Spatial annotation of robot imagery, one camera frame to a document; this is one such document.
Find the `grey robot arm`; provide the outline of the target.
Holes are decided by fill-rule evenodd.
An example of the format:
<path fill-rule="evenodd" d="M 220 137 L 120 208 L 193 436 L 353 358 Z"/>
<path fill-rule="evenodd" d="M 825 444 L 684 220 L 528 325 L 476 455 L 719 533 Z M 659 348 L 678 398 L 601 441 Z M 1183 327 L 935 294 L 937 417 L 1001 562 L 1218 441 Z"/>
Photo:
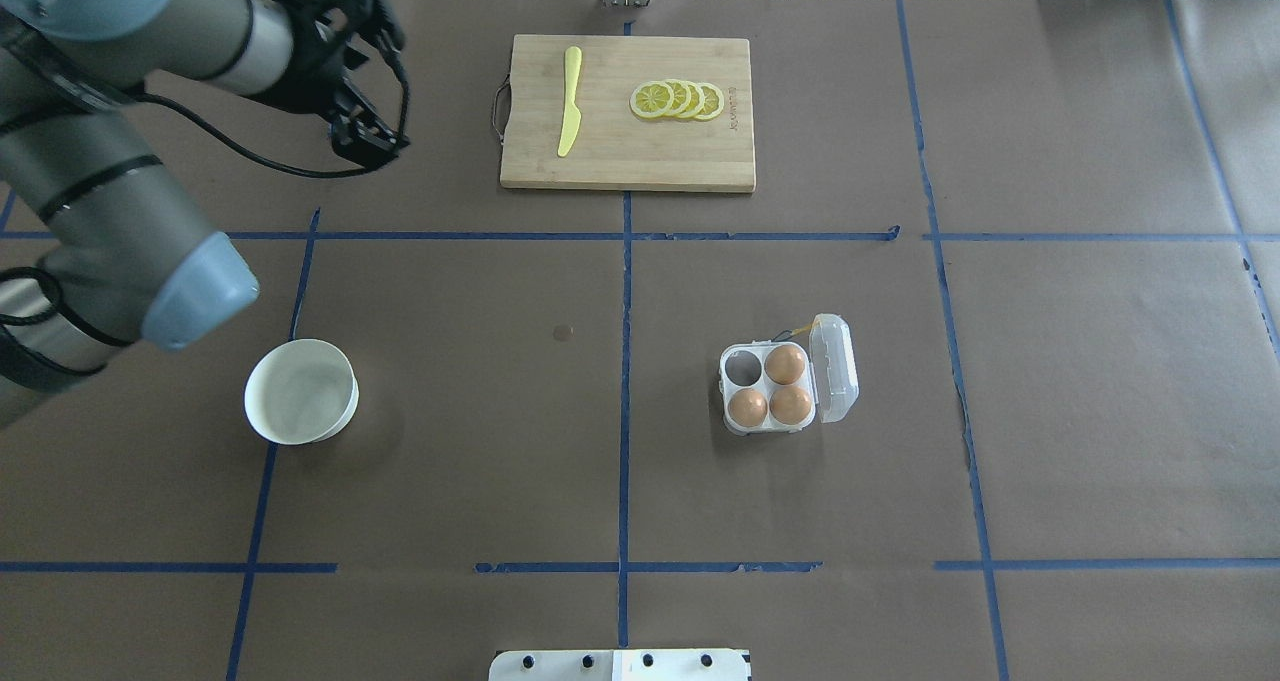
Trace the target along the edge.
<path fill-rule="evenodd" d="M 229 236 L 124 108 L 168 108 L 283 174 L 357 178 L 410 143 L 403 47 L 387 0 L 3 0 L 3 180 L 58 239 L 3 271 L 3 425 L 137 342 L 183 349 L 259 297 Z M 320 116 L 347 169 L 250 151 L 147 92 L 156 70 Z"/>

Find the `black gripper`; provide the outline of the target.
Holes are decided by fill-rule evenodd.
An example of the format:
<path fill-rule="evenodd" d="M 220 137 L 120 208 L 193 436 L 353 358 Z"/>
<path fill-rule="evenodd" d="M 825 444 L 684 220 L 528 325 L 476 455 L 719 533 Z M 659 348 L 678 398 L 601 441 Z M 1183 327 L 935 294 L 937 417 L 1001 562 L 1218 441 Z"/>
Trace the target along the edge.
<path fill-rule="evenodd" d="M 330 148 L 362 170 L 379 170 L 410 147 L 410 79 L 401 58 L 404 29 L 388 0 L 270 0 L 284 12 L 292 49 L 283 74 L 256 102 L 329 122 Z M 397 125 L 387 124 L 351 78 L 375 49 L 399 83 Z"/>

